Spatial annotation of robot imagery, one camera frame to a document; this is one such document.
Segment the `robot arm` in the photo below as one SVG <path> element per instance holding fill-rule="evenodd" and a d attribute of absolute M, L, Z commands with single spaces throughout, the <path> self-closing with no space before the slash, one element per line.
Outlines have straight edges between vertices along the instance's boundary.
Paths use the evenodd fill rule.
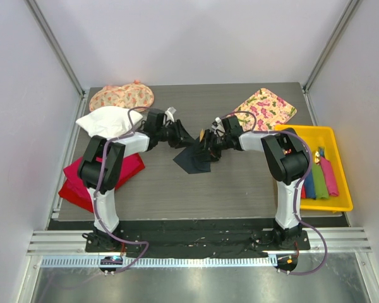
<path fill-rule="evenodd" d="M 293 129 L 287 132 L 296 134 Z M 279 244 L 293 243 L 301 235 L 302 226 L 295 217 L 294 194 L 296 184 L 308 169 L 309 156 L 303 144 L 287 134 L 243 132 L 237 117 L 217 118 L 212 131 L 206 130 L 196 147 L 198 161 L 218 161 L 222 150 L 263 152 L 278 187 L 278 208 L 275 215 L 274 239 Z M 301 188 L 298 184 L 296 215 L 300 212 Z"/>
<path fill-rule="evenodd" d="M 132 136 L 126 136 L 109 144 L 104 177 L 97 193 L 97 213 L 106 229 L 117 237 L 121 237 L 119 218 L 116 214 L 114 188 L 121 174 L 123 158 L 134 153 L 147 152 L 160 141 L 166 141 L 173 148 L 182 148 L 194 144 L 194 139 L 184 129 L 180 120 L 174 120 L 174 108 L 167 111 L 151 109 L 147 120 Z M 78 176 L 83 180 L 92 203 L 94 192 L 100 177 L 101 161 L 107 140 L 100 136 L 93 136 L 90 140 L 78 169 Z M 111 239 L 101 226 L 95 213 L 93 233 L 83 235 L 88 241 L 96 241 L 97 246 L 115 249 L 119 245 Z"/>

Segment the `green cloth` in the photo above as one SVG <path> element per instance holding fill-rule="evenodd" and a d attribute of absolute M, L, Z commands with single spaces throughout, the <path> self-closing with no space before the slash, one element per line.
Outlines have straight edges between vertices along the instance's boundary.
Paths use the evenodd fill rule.
<path fill-rule="evenodd" d="M 313 163 L 311 173 L 313 174 L 313 182 L 315 183 L 316 199 L 328 199 L 328 191 L 322 168 Z"/>

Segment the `white wall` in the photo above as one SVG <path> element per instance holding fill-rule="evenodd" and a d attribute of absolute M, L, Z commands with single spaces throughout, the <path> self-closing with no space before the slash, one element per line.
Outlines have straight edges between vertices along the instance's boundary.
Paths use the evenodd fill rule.
<path fill-rule="evenodd" d="M 311 89 L 332 126 L 354 202 L 379 264 L 379 0 L 365 0 Z"/>
<path fill-rule="evenodd" d="M 49 214 L 78 96 L 20 0 L 0 1 L 0 302 Z"/>
<path fill-rule="evenodd" d="M 348 0 L 38 0 L 80 83 L 305 82 Z"/>

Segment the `gray table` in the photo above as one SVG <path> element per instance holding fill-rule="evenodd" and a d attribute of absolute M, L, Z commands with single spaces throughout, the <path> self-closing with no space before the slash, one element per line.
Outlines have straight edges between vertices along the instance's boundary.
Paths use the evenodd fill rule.
<path fill-rule="evenodd" d="M 194 138 L 201 128 L 209 128 L 216 117 L 233 111 L 260 88 L 268 88 L 297 108 L 289 123 L 312 125 L 299 83 L 151 86 L 153 107 L 175 107 L 176 117 Z M 92 88 L 88 100 L 99 90 Z M 89 139 L 81 130 L 73 160 L 83 155 Z M 189 175 L 172 161 L 180 152 L 159 143 L 141 154 L 146 168 L 116 192 L 116 211 L 121 220 L 275 216 L 275 182 L 262 153 L 223 151 L 222 159 L 211 164 L 210 173 Z M 340 213 L 305 211 L 302 215 L 327 217 Z M 63 200 L 59 220 L 93 220 L 93 215 Z"/>

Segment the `white cable carrier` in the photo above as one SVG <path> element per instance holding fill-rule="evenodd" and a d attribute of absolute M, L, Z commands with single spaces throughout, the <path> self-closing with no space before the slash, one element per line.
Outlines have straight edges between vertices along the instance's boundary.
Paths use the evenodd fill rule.
<path fill-rule="evenodd" d="M 99 267 L 105 256 L 44 256 L 41 268 L 93 268 Z M 101 265 L 102 268 L 118 268 L 130 264 L 134 258 L 123 258 L 123 265 Z M 209 267 L 260 267 L 276 266 L 277 256 L 244 259 L 139 259 L 132 268 L 209 268 Z"/>

